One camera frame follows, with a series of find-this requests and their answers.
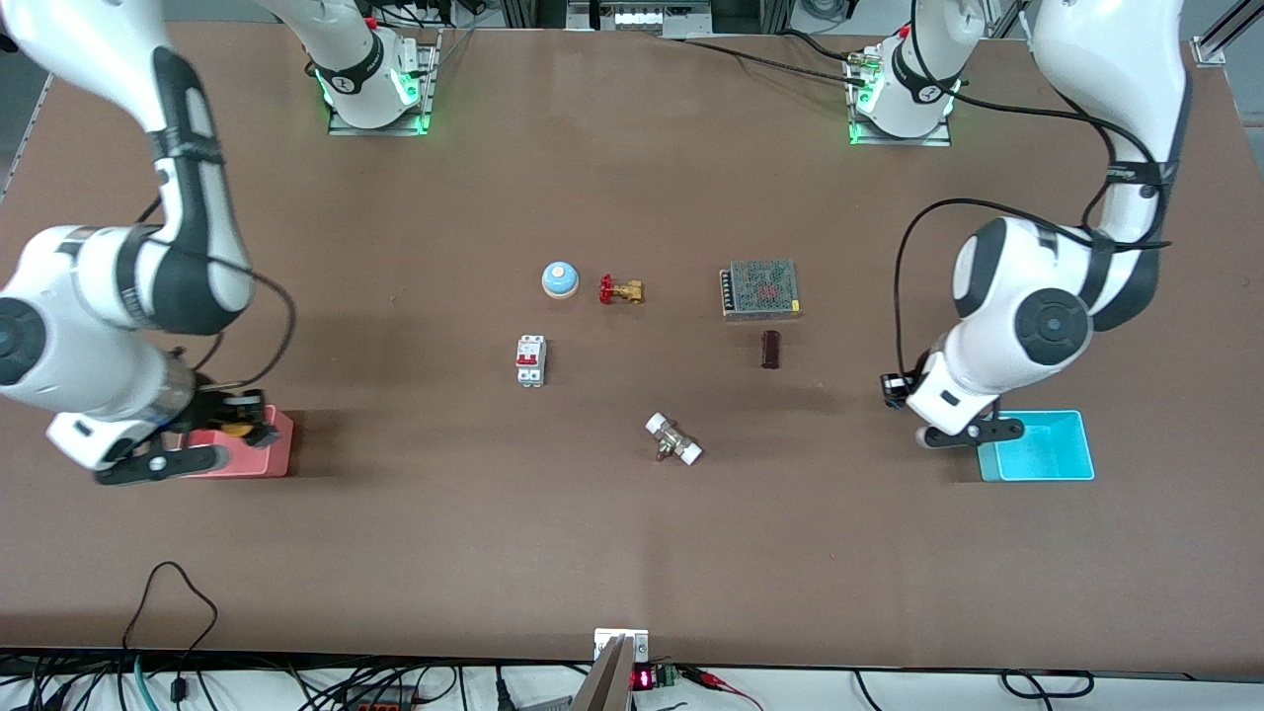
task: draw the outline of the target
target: red valve handle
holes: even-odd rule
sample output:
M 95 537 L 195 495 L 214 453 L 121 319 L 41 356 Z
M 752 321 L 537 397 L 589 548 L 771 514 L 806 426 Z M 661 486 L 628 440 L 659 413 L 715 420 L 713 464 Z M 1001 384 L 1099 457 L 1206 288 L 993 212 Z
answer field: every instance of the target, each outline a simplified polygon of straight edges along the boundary
M 611 275 L 605 275 L 602 277 L 602 287 L 600 291 L 597 292 L 597 297 L 602 301 L 602 304 L 609 304 L 611 296 L 613 295 L 614 295 L 614 280 L 611 277 Z

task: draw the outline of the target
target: cyan plastic bin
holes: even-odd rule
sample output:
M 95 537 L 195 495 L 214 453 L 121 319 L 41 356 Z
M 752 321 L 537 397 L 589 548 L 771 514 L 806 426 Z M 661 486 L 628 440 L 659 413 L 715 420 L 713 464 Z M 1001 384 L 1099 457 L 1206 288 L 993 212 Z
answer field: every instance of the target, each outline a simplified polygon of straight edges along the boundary
M 1085 420 L 1078 410 L 1012 410 L 1001 416 L 1026 425 L 1021 438 L 983 444 L 978 469 L 988 482 L 1071 482 L 1093 478 Z

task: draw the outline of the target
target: black cable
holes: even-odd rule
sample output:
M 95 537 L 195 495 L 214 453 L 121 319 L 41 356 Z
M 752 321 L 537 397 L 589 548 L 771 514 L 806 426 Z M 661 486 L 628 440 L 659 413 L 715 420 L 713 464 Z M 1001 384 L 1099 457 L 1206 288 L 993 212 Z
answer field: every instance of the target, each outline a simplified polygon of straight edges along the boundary
M 868 703 L 873 711 L 882 711 L 882 707 L 877 705 L 877 701 L 873 701 L 873 695 L 868 692 L 868 687 L 865 686 L 865 677 L 861 676 L 861 671 L 852 669 L 852 673 L 856 674 L 856 683 L 861 687 L 861 695 L 865 696 L 865 702 Z
M 140 614 L 145 609 L 145 601 L 149 600 L 149 591 L 153 588 L 154 578 L 158 576 L 158 571 L 168 567 L 174 568 L 176 572 L 179 573 L 181 579 L 185 581 L 185 587 L 187 587 L 190 592 L 197 596 L 198 600 L 206 603 L 206 607 L 211 611 L 210 624 L 206 625 L 206 629 L 202 630 L 202 634 L 197 635 L 197 639 L 193 640 L 193 644 L 190 644 L 188 648 L 185 650 L 185 653 L 181 654 L 179 659 L 181 662 L 183 662 L 185 658 L 187 658 L 188 654 L 193 650 L 193 648 L 201 644 L 202 640 L 206 639 L 206 635 L 211 634 L 211 630 L 215 629 L 215 622 L 220 620 L 220 609 L 215 606 L 215 602 L 211 601 L 210 597 L 206 597 L 206 593 L 204 593 L 201 590 L 197 590 L 197 586 L 193 584 L 193 581 L 188 579 L 188 573 L 185 572 L 185 568 L 174 560 L 163 560 L 162 563 L 158 563 L 157 566 L 153 567 L 153 569 L 149 571 L 149 577 L 145 579 L 145 590 L 144 592 L 140 593 L 140 603 L 137 605 L 137 611 L 131 614 L 131 620 L 128 621 L 128 628 L 123 630 L 123 641 L 120 646 L 123 648 L 124 652 L 129 649 L 128 641 L 131 638 L 133 630 L 135 630 L 137 628 L 137 621 L 140 620 Z
M 1024 679 L 1026 679 L 1029 684 L 1031 684 L 1031 688 L 1034 688 L 1035 691 L 1025 692 L 1014 688 L 1014 686 L 1010 684 L 1011 676 L 1023 677 Z M 1053 711 L 1054 698 L 1083 698 L 1090 693 L 1092 693 L 1093 687 L 1097 686 L 1097 681 L 1091 672 L 1059 673 L 1057 676 L 1074 677 L 1085 679 L 1088 683 L 1086 683 L 1083 688 L 1076 691 L 1058 691 L 1058 692 L 1045 691 L 1045 688 L 1040 686 L 1040 682 L 1036 681 L 1035 676 L 1033 676 L 1031 672 L 1028 672 L 1026 669 L 1005 669 L 1004 672 L 1001 672 L 1001 686 L 1005 687 L 1005 691 L 1010 692 L 1011 695 L 1019 698 L 1044 702 L 1045 711 Z
M 140 216 L 137 218 L 135 221 L 139 224 L 139 223 L 143 223 L 143 221 L 148 220 L 149 218 L 153 216 L 153 214 L 158 210 L 159 206 L 162 206 L 162 195 L 159 195 L 158 197 L 154 197 L 154 201 L 150 202 L 149 206 L 145 207 L 145 210 L 143 213 L 140 213 Z
M 96 689 L 96 684 L 101 683 L 101 679 L 105 678 L 107 671 L 109 667 L 105 667 L 97 672 L 95 677 L 92 677 L 92 683 L 87 684 L 87 688 L 83 691 L 83 697 L 71 707 L 71 711 L 82 711 L 83 708 L 87 708 L 88 700 L 92 698 L 92 691 Z
M 777 34 L 781 34 L 781 35 L 785 35 L 785 37 L 798 37 L 799 39 L 806 42 L 808 47 L 811 47 L 813 51 L 817 52 L 818 54 L 822 54 L 824 57 L 829 57 L 830 59 L 838 59 L 839 62 L 846 62 L 847 61 L 847 54 L 849 54 L 849 52 L 834 52 L 833 49 L 827 49 L 819 42 L 817 42 L 817 38 L 814 38 L 813 35 L 808 34 L 806 32 L 799 32 L 799 30 L 793 29 L 793 28 L 786 28 L 786 29 L 779 32 Z
M 115 688 L 119 691 L 119 708 L 121 711 L 128 711 L 128 697 L 123 695 L 123 660 L 126 657 L 126 649 L 119 653 L 119 664 L 115 667 L 114 672 Z
M 746 52 L 739 52 L 737 49 L 729 49 L 728 47 L 718 47 L 715 44 L 707 44 L 707 43 L 703 43 L 703 42 L 690 42 L 688 39 L 675 39 L 672 42 L 679 42 L 679 43 L 686 44 L 689 47 L 704 47 L 704 48 L 712 49 L 714 52 L 720 52 L 720 53 L 724 53 L 724 54 L 729 54 L 732 57 L 737 57 L 738 59 L 750 59 L 751 62 L 758 62 L 761 65 L 767 65 L 770 67 L 775 67 L 775 68 L 779 68 L 779 70 L 785 70 L 787 72 L 798 72 L 798 73 L 801 73 L 801 75 L 814 76 L 814 77 L 818 77 L 818 78 L 825 78 L 825 80 L 829 80 L 829 81 L 837 81 L 837 82 L 842 82 L 842 83 L 849 83 L 852 86 L 865 86 L 865 82 L 862 80 L 860 80 L 860 78 L 846 77 L 846 76 L 842 76 L 842 75 L 832 75 L 832 73 L 828 73 L 828 72 L 818 72 L 817 70 L 809 70 L 806 67 L 796 67 L 794 65 L 786 65 L 784 62 L 777 62 L 777 61 L 767 59 L 767 58 L 763 58 L 763 57 L 756 57 L 755 54 L 747 54 Z
M 311 703 L 312 693 L 311 691 L 307 689 L 307 682 L 303 681 L 303 678 L 298 674 L 298 669 L 295 668 L 293 659 L 287 657 L 286 665 L 289 667 L 289 676 L 293 677 L 296 682 L 298 682 L 298 688 L 303 692 L 303 698 L 307 700 L 307 703 Z
M 220 711 L 220 707 L 215 705 L 215 697 L 211 696 L 211 689 L 206 686 L 206 679 L 202 678 L 202 671 L 197 669 L 196 673 L 197 686 L 202 687 L 202 696 L 206 697 L 206 705 L 211 707 L 211 711 Z
M 422 20 L 421 18 L 417 16 L 417 13 L 412 11 L 412 8 L 410 8 L 410 6 L 407 6 L 407 5 L 402 4 L 402 3 L 396 3 L 396 6 L 399 8 L 401 10 L 403 10 L 404 13 L 408 13 L 407 18 L 403 16 L 403 15 L 401 15 L 399 13 L 396 13 L 394 10 L 387 8 L 386 3 L 373 3 L 370 0 L 368 3 L 368 5 L 370 8 L 373 8 L 373 9 L 375 9 L 375 10 L 380 10 L 383 15 L 391 15 L 392 18 L 394 18 L 397 20 L 412 20 L 412 22 L 417 23 L 418 28 L 423 28 L 423 27 L 427 27 L 427 25 L 451 27 L 449 23 L 445 23 L 442 20 L 437 20 L 437 22 L 436 20 Z
M 162 197 L 159 196 L 158 202 L 161 202 L 161 201 L 162 201 Z M 142 220 L 137 220 L 137 221 L 138 223 L 143 221 L 145 218 L 148 218 L 148 215 L 144 215 L 142 218 Z M 239 388 L 246 387 L 249 385 L 254 385 L 254 383 L 259 382 L 260 380 L 263 380 L 268 373 L 270 373 L 273 371 L 273 368 L 277 367 L 278 363 L 281 363 L 281 359 L 284 358 L 286 352 L 289 349 L 289 342 L 293 339 L 293 337 L 295 337 L 295 329 L 298 325 L 298 306 L 295 304 L 293 296 L 291 296 L 289 292 L 286 291 L 286 288 L 283 286 L 281 286 L 279 283 L 277 283 L 272 278 L 269 278 L 269 277 L 267 277 L 264 275 L 260 275 L 259 272 L 257 272 L 254 269 L 243 267 L 240 264 L 234 264 L 233 262 L 229 262 L 226 259 L 221 259 L 221 258 L 215 257 L 212 254 L 201 254 L 198 252 L 191 252 L 188 249 L 185 249 L 183 247 L 178 247 L 176 244 L 168 244 L 168 243 L 162 242 L 159 239 L 154 239 L 153 237 L 150 237 L 148 234 L 143 234 L 140 237 L 140 239 L 144 240 L 144 242 L 152 242 L 152 243 L 154 243 L 154 244 L 157 244 L 159 247 L 166 247 L 167 249 L 169 249 L 171 252 L 174 252 L 177 254 L 183 254 L 186 257 L 191 257 L 191 258 L 195 258 L 195 259 L 201 259 L 201 261 L 211 263 L 211 264 L 219 264 L 219 266 L 221 266 L 221 267 L 224 267 L 226 269 L 238 272 L 240 275 L 249 276 L 255 282 L 262 283 L 263 286 L 265 286 L 269 290 L 272 290 L 272 292 L 276 294 L 277 297 L 281 299 L 281 301 L 286 306 L 286 330 L 284 330 L 284 333 L 281 337 L 281 343 L 277 345 L 277 350 L 272 354 L 272 358 L 268 359 L 267 364 L 264 364 L 263 368 L 259 369 L 259 372 L 257 372 L 255 374 L 250 376 L 249 378 L 245 378 L 245 380 L 241 380 L 241 381 L 233 381 L 233 382 L 229 382 L 229 383 L 216 383 L 216 385 L 212 385 L 212 386 L 207 387 L 206 390 L 239 390 Z
M 202 356 L 202 359 L 198 361 L 197 364 L 190 366 L 190 369 L 201 371 L 202 368 L 205 368 L 206 364 L 211 362 L 211 358 L 215 357 L 215 353 L 220 349 L 220 345 L 224 345 L 224 331 L 215 334 L 215 340 L 211 343 L 210 349 L 206 350 L 206 354 Z
M 1081 244 L 1083 247 L 1092 248 L 1093 245 L 1091 240 L 1079 237 L 1078 234 L 1068 230 L 1067 228 L 1055 225 L 1049 220 L 1033 215 L 1031 213 L 1028 213 L 1025 210 L 1019 210 L 1018 207 L 1010 207 L 1009 205 L 1001 205 L 1000 202 L 992 202 L 991 200 L 977 200 L 975 197 L 949 197 L 947 200 L 933 202 L 932 205 L 923 209 L 920 213 L 916 214 L 915 218 L 913 218 L 913 221 L 909 223 L 909 226 L 905 228 L 904 235 L 900 238 L 900 248 L 895 253 L 895 276 L 892 278 L 892 305 L 895 311 L 895 354 L 896 354 L 896 362 L 900 366 L 901 376 L 911 376 L 908 368 L 905 368 L 904 363 L 904 324 L 900 314 L 900 272 L 902 271 L 904 267 L 904 250 L 909 245 L 909 237 L 913 235 L 913 230 L 916 229 L 918 223 L 921 221 L 921 218 L 925 218 L 927 215 L 938 210 L 939 207 L 947 207 L 948 205 L 975 205 L 978 207 L 990 207 L 999 213 L 1005 213 L 1015 218 L 1023 218 L 1025 220 L 1030 220 L 1036 225 L 1049 232 L 1057 233 L 1062 237 L 1066 237 L 1067 239 L 1071 239 L 1072 242 L 1076 242 L 1077 244 Z M 1172 243 L 1170 242 L 1117 243 L 1115 244 L 1115 252 L 1119 253 L 1119 252 L 1140 252 L 1149 249 L 1162 249 L 1164 247 L 1168 247 L 1169 244 Z
M 330 684 L 325 689 L 316 692 L 312 700 L 298 707 L 298 711 L 320 711 L 320 706 L 326 701 L 331 703 L 340 703 L 343 698 L 339 698 L 345 692 L 350 691 L 351 687 L 362 684 L 370 681 L 373 677 L 380 674 L 384 669 L 391 668 L 392 664 L 377 665 L 377 667 L 358 667 L 348 678 L 341 682 Z
M 461 687 L 461 711 L 470 711 L 469 698 L 465 697 L 465 667 L 458 667 L 456 674 Z
M 453 689 L 456 688 L 456 667 L 450 667 L 450 669 L 453 672 L 453 681 L 447 684 L 447 688 L 445 688 L 444 691 L 439 692 L 437 696 L 434 696 L 431 698 L 426 698 L 426 697 L 421 696 L 421 677 L 425 677 L 426 672 L 428 672 L 430 669 L 432 669 L 432 667 L 426 667 L 425 669 L 422 669 L 421 671 L 421 676 L 417 677 L 417 682 L 412 686 L 412 703 L 415 706 L 425 706 L 427 703 L 434 703 L 435 701 L 439 701 L 440 698 L 444 698 L 445 696 L 447 696 L 449 693 L 451 693 Z
M 973 104 L 975 106 L 978 106 L 981 109 L 1005 111 L 1007 114 L 1026 114 L 1031 116 L 1071 119 L 1074 121 L 1083 121 L 1087 124 L 1092 124 L 1095 127 L 1100 127 L 1119 134 L 1121 138 L 1135 145 L 1136 149 L 1140 151 L 1143 156 L 1145 156 L 1146 162 L 1150 163 L 1154 162 L 1154 154 L 1150 153 L 1150 149 L 1145 145 L 1145 143 L 1141 142 L 1140 138 L 1134 135 L 1130 130 L 1125 129 L 1124 127 L 1107 121 L 1106 119 L 1098 119 L 1088 114 L 1076 114 L 1071 111 L 1054 111 L 1050 109 L 1031 109 L 1029 106 L 1010 106 L 1006 104 L 996 104 L 992 101 L 985 101 L 982 99 L 975 99 L 973 96 L 966 96 L 964 94 L 958 94 L 951 86 L 943 83 L 939 78 L 934 77 L 930 73 L 929 68 L 927 68 L 927 61 L 921 56 L 921 47 L 918 44 L 918 3 L 919 0 L 911 0 L 911 9 L 909 16 L 909 35 L 913 38 L 913 53 L 918 57 L 918 68 L 921 70 L 921 75 L 927 77 L 927 81 L 939 87 L 940 91 L 943 91 L 948 96 L 953 96 L 966 104 Z
M 930 73 L 930 70 L 927 67 L 927 61 L 921 54 L 921 47 L 918 44 L 918 0 L 911 0 L 910 4 L 909 35 L 913 38 L 913 53 L 918 58 L 918 67 L 921 70 L 923 76 L 925 76 L 928 81 L 934 83 L 940 91 L 943 91 L 948 96 L 953 96 L 964 104 L 972 104 L 981 109 L 991 109 L 994 111 L 1002 111 L 1007 114 L 1024 114 L 1030 116 L 1047 116 L 1054 119 L 1069 119 L 1073 121 L 1086 123 L 1097 129 L 1098 135 L 1101 135 L 1103 140 L 1106 140 L 1107 149 L 1110 151 L 1111 156 L 1111 162 L 1115 161 L 1115 151 L 1114 147 L 1110 144 L 1110 140 L 1106 139 L 1106 132 L 1111 132 L 1119 135 L 1120 138 L 1127 140 L 1129 143 L 1131 143 L 1138 149 L 1138 152 L 1141 153 L 1146 163 L 1155 163 L 1154 153 L 1150 152 L 1150 148 L 1145 145 L 1145 142 L 1138 138 L 1136 134 L 1112 121 L 1090 115 L 1087 111 L 1077 106 L 1073 101 L 1071 101 L 1066 96 L 1063 96 L 1063 99 L 1068 104 L 1071 104 L 1074 111 L 1054 111 L 1049 109 L 1031 109 L 1028 106 L 1011 106 L 1006 104 L 996 104 L 994 101 L 985 101 L 982 99 L 975 99 L 973 96 L 966 96 L 963 94 L 958 94 L 952 87 L 944 85 L 939 78 L 937 78 Z M 1088 204 L 1088 207 L 1085 209 L 1083 213 L 1085 216 L 1082 218 L 1081 221 L 1087 223 L 1087 215 L 1101 200 L 1101 196 L 1106 194 L 1106 189 L 1109 187 L 1109 185 L 1110 181 L 1107 180 L 1098 190 L 1098 195 L 1093 196 L 1092 201 L 1090 201 Z M 1140 239 L 1138 239 L 1138 242 L 1148 242 L 1150 238 L 1155 237 L 1160 229 L 1163 229 L 1163 221 L 1167 216 L 1167 210 L 1168 210 L 1169 192 L 1170 192 L 1170 186 L 1167 185 L 1158 186 L 1154 194 L 1157 199 L 1154 218 L 1150 221 L 1149 228 L 1145 230 L 1145 234 Z

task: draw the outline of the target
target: brown table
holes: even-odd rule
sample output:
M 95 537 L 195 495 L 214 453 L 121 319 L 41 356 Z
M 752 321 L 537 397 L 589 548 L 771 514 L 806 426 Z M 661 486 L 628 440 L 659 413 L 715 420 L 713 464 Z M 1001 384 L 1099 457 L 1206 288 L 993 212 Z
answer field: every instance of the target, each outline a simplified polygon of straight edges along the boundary
M 431 135 L 327 138 L 284 28 L 174 37 L 255 264 L 301 305 L 265 382 L 302 424 L 300 476 L 104 488 L 47 414 L 0 402 L 0 643 L 115 644 L 173 558 L 224 611 L 217 648 L 583 658 L 628 625 L 699 662 L 1264 671 L 1264 189 L 1221 71 L 1192 73 L 1153 306 L 1006 399 L 1082 410 L 1097 479 L 999 486 L 881 405 L 896 240 L 954 195 L 1074 219 L 1105 164 L 1092 130 L 961 106 L 951 149 L 851 147 L 837 85 L 638 34 L 479 32 Z M 1058 105 L 1019 43 L 983 43 L 969 76 Z M 140 132 L 57 83 L 0 207 L 4 264 L 153 192 Z M 990 216 L 915 237 L 911 352 L 954 323 L 952 259 Z M 769 372 L 715 275 L 781 257 L 805 316 Z M 541 294 L 552 259 L 580 296 Z M 600 306 L 607 271 L 646 302 Z M 212 374 L 252 372 L 281 325 L 260 292 Z M 550 339 L 542 390 L 514 383 L 523 333 Z M 653 462 L 656 410 L 698 466 Z M 159 587 L 137 643 L 183 646 L 204 611 Z

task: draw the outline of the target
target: robotic arm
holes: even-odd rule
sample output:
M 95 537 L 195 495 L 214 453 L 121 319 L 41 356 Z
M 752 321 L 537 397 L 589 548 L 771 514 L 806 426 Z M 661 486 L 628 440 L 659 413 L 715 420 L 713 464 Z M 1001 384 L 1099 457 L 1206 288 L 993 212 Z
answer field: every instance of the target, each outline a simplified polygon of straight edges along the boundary
M 1144 245 L 1158 242 L 1189 104 L 1178 40 L 1181 5 L 1182 0 L 1042 4 L 1031 38 L 1040 71 L 1085 113 L 1136 137 L 1145 152 L 1109 133 L 1111 164 L 1101 221 L 1091 230 L 1062 228 L 1081 239 L 1004 218 L 966 242 L 952 280 L 961 323 L 932 345 L 918 373 L 885 380 L 889 401 L 906 401 L 932 426 L 929 440 L 928 433 L 921 435 L 924 444 L 971 443 L 952 438 L 967 429 L 977 444 L 971 425 L 980 424 L 980 412 L 1001 393 L 1067 368 L 1095 331 L 1126 323 L 1153 297 L 1159 254 Z M 949 30 L 932 29 L 923 24 L 924 16 L 947 18 Z M 914 33 L 928 38 L 928 46 L 919 47 L 923 58 L 929 67 L 929 58 L 937 57 L 947 68 L 939 75 L 930 67 L 935 78 L 947 76 L 951 82 L 959 73 L 961 66 L 945 57 L 964 63 L 961 48 L 971 44 L 976 20 L 968 1 L 920 3 Z M 915 56 L 915 63 L 908 63 L 915 37 L 895 47 L 910 77 L 901 80 L 905 91 L 884 92 L 886 109 L 896 118 L 873 118 L 880 127 L 925 133 L 943 114 L 947 97 L 927 90 Z M 939 102 L 938 109 L 919 102 L 925 100 Z
M 295 28 L 348 123 L 383 125 L 416 102 L 396 89 L 412 40 L 370 30 L 351 0 L 260 4 Z M 124 109 L 149 138 L 166 224 L 46 229 L 0 291 L 0 395 L 58 412 L 49 439 L 109 472 L 177 419 L 197 428 L 231 401 L 139 330 L 217 334 L 250 304 L 254 281 L 206 95 L 172 49 L 159 0 L 0 9 L 28 56 Z M 193 471 L 222 464 L 209 452 Z

